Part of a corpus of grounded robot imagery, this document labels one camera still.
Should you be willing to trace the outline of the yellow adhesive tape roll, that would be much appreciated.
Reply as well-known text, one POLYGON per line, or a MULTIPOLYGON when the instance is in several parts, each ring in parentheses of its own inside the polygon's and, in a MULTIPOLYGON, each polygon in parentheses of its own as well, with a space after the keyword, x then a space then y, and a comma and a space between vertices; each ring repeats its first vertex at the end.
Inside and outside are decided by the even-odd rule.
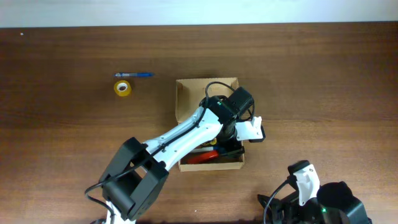
POLYGON ((118 96, 124 97, 131 94, 132 88, 128 81, 120 80, 114 84, 114 91, 118 96))

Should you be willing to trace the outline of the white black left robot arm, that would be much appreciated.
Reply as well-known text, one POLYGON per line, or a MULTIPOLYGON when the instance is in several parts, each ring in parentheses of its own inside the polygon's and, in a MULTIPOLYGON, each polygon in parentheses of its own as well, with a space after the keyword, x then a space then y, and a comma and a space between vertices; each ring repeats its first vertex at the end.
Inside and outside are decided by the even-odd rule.
POLYGON ((106 223, 134 223, 153 204, 180 159, 216 140, 220 156, 239 157, 243 141, 262 141, 261 119, 244 88, 230 96, 205 96, 198 109, 169 132, 145 142, 125 141, 99 179, 108 214, 106 223))

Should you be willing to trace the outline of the blue ballpoint pen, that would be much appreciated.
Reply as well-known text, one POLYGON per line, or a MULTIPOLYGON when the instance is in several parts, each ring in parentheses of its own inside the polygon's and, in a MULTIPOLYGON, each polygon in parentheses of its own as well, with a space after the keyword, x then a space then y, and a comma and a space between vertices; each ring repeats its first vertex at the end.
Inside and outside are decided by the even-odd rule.
POLYGON ((126 73, 126 72, 121 72, 121 73, 115 73, 114 77, 117 78, 127 78, 127 77, 153 77, 153 73, 126 73))

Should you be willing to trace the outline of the black yellow correction tape dispenser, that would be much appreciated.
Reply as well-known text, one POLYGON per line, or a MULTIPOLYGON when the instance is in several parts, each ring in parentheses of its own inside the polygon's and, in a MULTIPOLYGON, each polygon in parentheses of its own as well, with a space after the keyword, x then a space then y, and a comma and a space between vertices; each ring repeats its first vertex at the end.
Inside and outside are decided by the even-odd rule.
POLYGON ((204 142, 204 143, 202 144, 202 146, 214 146, 214 145, 216 145, 216 144, 217 144, 217 139, 214 138, 214 139, 212 139, 211 141, 204 142))

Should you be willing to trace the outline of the brown cardboard box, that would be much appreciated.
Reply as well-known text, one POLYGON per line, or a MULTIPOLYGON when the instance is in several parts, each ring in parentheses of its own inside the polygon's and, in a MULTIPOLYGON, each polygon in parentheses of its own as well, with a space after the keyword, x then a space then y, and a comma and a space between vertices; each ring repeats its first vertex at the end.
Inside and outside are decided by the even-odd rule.
MULTIPOLYGON (((180 79, 176 81, 175 117, 178 123, 185 121, 198 108, 199 103, 205 97, 205 87, 210 82, 221 82, 227 84, 213 84, 208 89, 208 94, 229 96, 231 89, 237 89, 238 79, 233 78, 194 78, 180 79)), ((244 165, 244 155, 236 158, 219 157, 202 164, 189 164, 188 160, 195 155, 187 154, 178 161, 178 168, 181 172, 188 171, 211 171, 211 170, 239 170, 244 165)))

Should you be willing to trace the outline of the blue whiteboard marker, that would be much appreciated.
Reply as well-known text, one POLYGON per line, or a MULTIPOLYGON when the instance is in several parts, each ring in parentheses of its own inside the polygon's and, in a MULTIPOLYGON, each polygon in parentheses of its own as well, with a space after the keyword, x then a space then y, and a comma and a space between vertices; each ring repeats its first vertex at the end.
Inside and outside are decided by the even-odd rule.
POLYGON ((218 151, 222 152, 224 151, 224 147, 219 147, 219 146, 208 146, 208 147, 201 147, 201 148, 196 148, 190 151, 191 153, 201 153, 201 152, 210 152, 210 151, 218 151))

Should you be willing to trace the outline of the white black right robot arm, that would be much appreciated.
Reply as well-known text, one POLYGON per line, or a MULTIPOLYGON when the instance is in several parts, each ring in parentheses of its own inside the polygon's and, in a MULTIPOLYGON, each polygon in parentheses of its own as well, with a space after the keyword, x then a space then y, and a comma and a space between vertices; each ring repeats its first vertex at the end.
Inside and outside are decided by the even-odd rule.
POLYGON ((270 196, 259 194, 263 223, 372 224, 346 182, 321 184, 313 164, 288 166, 286 180, 270 196))

